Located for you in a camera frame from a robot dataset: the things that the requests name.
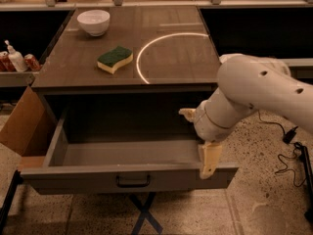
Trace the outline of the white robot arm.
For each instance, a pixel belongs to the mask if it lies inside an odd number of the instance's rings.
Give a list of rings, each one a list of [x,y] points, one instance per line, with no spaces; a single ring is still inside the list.
[[[313,86],[291,77],[281,60],[244,54],[221,57],[218,88],[196,108],[179,114],[194,125],[200,139],[200,178],[209,178],[217,168],[221,142],[235,125],[258,110],[287,118],[309,133],[313,132]]]

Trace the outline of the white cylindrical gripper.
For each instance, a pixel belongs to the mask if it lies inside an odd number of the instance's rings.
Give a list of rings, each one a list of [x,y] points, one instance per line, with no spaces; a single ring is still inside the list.
[[[196,109],[183,108],[178,112],[188,122],[194,122],[194,128],[204,144],[198,146],[201,160],[200,179],[213,175],[222,152],[220,143],[234,130],[238,122],[237,113],[232,103],[202,101]]]

